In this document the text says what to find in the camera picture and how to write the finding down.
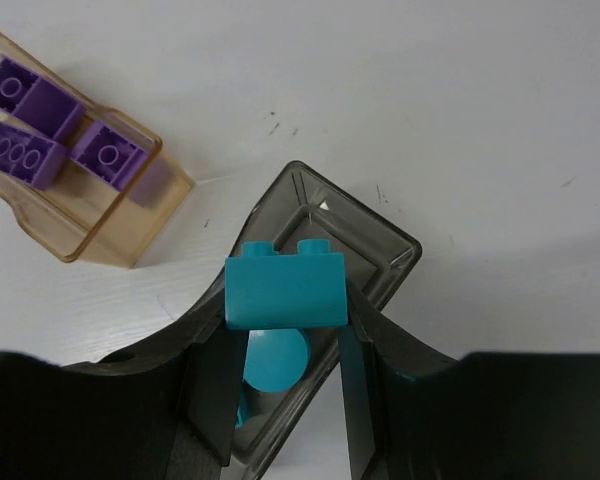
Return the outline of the purple rounded lego brick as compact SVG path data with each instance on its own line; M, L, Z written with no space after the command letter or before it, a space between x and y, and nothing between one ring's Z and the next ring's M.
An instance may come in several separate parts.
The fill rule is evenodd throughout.
M122 191L148 157L148 151L103 123L93 122L72 147L69 158L107 185Z

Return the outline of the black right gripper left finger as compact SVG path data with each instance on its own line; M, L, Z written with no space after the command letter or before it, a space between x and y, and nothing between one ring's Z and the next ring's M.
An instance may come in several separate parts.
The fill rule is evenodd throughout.
M218 288L95 363L0 352L0 479L219 478L246 343Z

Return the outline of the purple square lego brick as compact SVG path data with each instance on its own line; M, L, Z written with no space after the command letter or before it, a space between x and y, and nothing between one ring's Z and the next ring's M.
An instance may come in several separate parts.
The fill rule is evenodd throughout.
M11 178L38 190L47 190L66 156L64 145L0 122L0 171Z

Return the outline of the teal rounded lego brick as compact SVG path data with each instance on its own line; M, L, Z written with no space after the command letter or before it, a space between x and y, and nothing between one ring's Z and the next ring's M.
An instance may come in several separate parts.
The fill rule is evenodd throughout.
M311 344L303 330L251 330L235 427L243 427L250 417L247 386L264 393L287 391L302 379L310 358Z

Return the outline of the purple round flower lego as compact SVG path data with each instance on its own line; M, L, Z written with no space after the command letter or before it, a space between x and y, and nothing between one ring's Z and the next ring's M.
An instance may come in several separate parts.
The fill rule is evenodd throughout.
M3 56L0 110L44 136L64 142L79 126L86 107L49 78Z

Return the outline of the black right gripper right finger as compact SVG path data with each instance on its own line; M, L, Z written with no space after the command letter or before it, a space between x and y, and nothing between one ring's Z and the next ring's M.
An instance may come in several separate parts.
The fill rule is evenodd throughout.
M338 332L355 479L600 479L600 354L453 359L356 288Z

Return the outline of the teal rectangular lego brick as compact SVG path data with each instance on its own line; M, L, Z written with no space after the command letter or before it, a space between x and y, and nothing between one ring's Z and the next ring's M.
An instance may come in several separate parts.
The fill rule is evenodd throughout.
M224 266L225 321L233 330L341 327L348 323L346 263L326 239L281 254L247 242Z

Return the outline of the purple half-round lego brick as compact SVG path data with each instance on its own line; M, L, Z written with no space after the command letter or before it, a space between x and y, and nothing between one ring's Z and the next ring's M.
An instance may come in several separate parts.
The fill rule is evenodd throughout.
M128 198L143 208L153 208L166 192L171 172L169 164L162 160L154 160L134 183Z

